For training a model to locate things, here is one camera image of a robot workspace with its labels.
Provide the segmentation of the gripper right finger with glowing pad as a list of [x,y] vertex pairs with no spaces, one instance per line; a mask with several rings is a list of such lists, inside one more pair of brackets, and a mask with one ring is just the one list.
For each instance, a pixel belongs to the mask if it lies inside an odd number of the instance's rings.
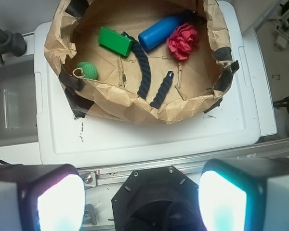
[[289,158],[211,159],[198,202],[209,231],[289,231]]

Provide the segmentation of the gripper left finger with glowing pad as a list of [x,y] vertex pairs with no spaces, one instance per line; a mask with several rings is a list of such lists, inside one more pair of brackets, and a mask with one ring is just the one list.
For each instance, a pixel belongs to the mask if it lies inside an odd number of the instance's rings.
[[64,165],[0,165],[0,231],[79,231],[84,182]]

